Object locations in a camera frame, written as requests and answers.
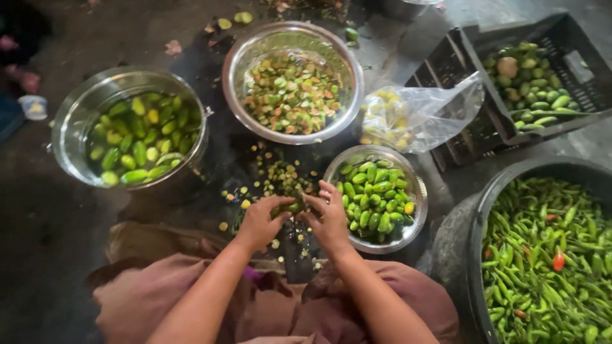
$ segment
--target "stainless steel bowl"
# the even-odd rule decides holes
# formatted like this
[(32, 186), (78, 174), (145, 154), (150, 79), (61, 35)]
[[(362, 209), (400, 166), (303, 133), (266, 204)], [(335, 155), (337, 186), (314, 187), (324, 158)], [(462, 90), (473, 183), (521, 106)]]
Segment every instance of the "stainless steel bowl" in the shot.
[[(346, 111), (328, 127), (308, 135), (275, 132), (259, 124), (244, 108), (247, 96), (245, 77), (258, 59), (274, 51), (300, 49), (315, 54), (340, 73), (346, 94), (339, 101)], [(361, 65), (346, 44), (333, 33), (319, 26), (301, 21), (267, 24), (241, 38), (225, 58), (223, 65), (223, 93), (234, 112), (247, 128), (257, 135), (285, 144), (310, 144), (328, 139), (346, 128), (357, 116), (364, 98), (364, 73)]]
[(390, 163), (394, 168), (401, 168), (402, 171), (404, 171), (406, 181), (408, 181), (406, 193), (415, 196), (416, 215), (414, 216), (414, 223), (410, 226), (404, 225), (401, 229), (401, 239), (394, 240), (388, 244), (372, 244), (354, 235), (349, 235), (349, 239), (353, 247), (360, 251), (385, 254), (397, 251), (414, 240), (423, 228), (425, 219), (427, 218), (427, 190), (425, 189), (423, 180), (414, 173), (408, 160), (393, 149), (377, 146), (375, 144), (355, 146), (340, 153), (340, 155), (332, 161), (325, 171), (323, 180), (335, 184), (340, 178), (339, 170), (344, 163), (357, 165), (366, 161), (378, 160), (384, 160)]
[(80, 84), (59, 107), (51, 136), (53, 153), (64, 171), (95, 187), (109, 188), (87, 163), (86, 138), (92, 126), (109, 106), (119, 99), (148, 91), (174, 93), (189, 99), (199, 109), (202, 129), (192, 150), (172, 171), (140, 185), (118, 185), (128, 191), (142, 190), (177, 180), (190, 173), (206, 150), (206, 112), (193, 89), (176, 75), (147, 67), (119, 67), (98, 73)]

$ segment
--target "red chili pepper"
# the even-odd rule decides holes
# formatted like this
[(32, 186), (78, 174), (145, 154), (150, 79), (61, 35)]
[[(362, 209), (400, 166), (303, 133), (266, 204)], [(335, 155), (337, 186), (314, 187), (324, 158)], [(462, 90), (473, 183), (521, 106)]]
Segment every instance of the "red chili pepper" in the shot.
[(529, 256), (531, 255), (531, 251), (529, 250), (529, 247), (522, 245), (521, 248), (523, 249), (523, 252), (525, 253), (525, 258), (529, 260)]
[(561, 271), (563, 269), (563, 265), (565, 264), (565, 256), (563, 255), (563, 251), (559, 246), (555, 249), (555, 254), (553, 258), (553, 269), (555, 271)]
[(516, 314), (521, 319), (526, 319), (527, 318), (527, 314), (525, 312), (523, 312), (522, 310), (520, 310), (520, 309), (515, 309), (514, 310), (514, 314)]

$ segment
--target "green chili pepper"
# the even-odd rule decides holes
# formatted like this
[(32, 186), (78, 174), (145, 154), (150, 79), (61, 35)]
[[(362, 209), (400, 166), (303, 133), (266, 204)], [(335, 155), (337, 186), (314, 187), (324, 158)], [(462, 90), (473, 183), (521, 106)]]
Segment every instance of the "green chili pepper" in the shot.
[(599, 330), (596, 326), (590, 325), (584, 331), (584, 344), (594, 344)]

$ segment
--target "dark floor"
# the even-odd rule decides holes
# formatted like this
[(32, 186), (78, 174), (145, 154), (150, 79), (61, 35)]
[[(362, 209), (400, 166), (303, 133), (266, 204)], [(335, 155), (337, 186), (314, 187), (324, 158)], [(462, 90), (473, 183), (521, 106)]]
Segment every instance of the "dark floor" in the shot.
[[(168, 68), (186, 79), (198, 77), (201, 71), (185, 65), (218, 69), (223, 56), (209, 55), (202, 61), (194, 57), (197, 54), (173, 58), (164, 53), (164, 44), (176, 39), (184, 48), (197, 45), (209, 20), (231, 17), (238, 6), (262, 14), (255, 16), (252, 25), (271, 20), (258, 1), (100, 0), (93, 9), (85, 0), (31, 2), (53, 20), (55, 31), (32, 61), (43, 76), (40, 93), (48, 99), (50, 114), (85, 78), (118, 64)], [(448, 0), (444, 4), (446, 11), (430, 9), (409, 26), (355, 11), (360, 20), (367, 18), (360, 33), (372, 37), (361, 40), (356, 51), (363, 65), (373, 67), (366, 72), (367, 92), (390, 81), (403, 84), (456, 24), (492, 25), (539, 18), (563, 6), (570, 9), (604, 58), (612, 61), (612, 4), (606, 0)], [(232, 34), (239, 36), (241, 30)], [(199, 82), (209, 87), (217, 76), (208, 72)], [(501, 168), (525, 157), (572, 155), (612, 168), (610, 128), (612, 121), (605, 121), (442, 175), (428, 154), (410, 157), (423, 172), (430, 202), (437, 205), (430, 221), (439, 223), (454, 204), (480, 190)], [(108, 229), (125, 212), (130, 196), (92, 189), (72, 179), (49, 153), (49, 142), (47, 124), (29, 122), (0, 149), (0, 259), (4, 262), (0, 267), (0, 341), (98, 343), (97, 312), (83, 281), (105, 264)], [(193, 228), (205, 225), (192, 223)], [(425, 237), (420, 245), (428, 241)], [(419, 259), (420, 254), (414, 252), (423, 251), (409, 246), (405, 253), (411, 259), (406, 261), (414, 264)], [(427, 255), (419, 264), (427, 265)]]

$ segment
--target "black plastic crate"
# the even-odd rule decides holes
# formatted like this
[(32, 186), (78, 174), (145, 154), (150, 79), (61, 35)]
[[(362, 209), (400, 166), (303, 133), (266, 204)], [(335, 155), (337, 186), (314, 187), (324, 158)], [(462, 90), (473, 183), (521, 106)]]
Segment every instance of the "black plastic crate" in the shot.
[(564, 88), (582, 111), (595, 114), (534, 132), (519, 133), (493, 82), (485, 77), (485, 102), (476, 118), (459, 135), (432, 150), (441, 170), (537, 144), (612, 115), (612, 100), (604, 96), (612, 94), (612, 71), (567, 12), (540, 21), (486, 30), (481, 30), (478, 25), (455, 28), (449, 31), (406, 85), (452, 88), (476, 70), (487, 75), (481, 61), (501, 48), (522, 41), (546, 48), (545, 57)]

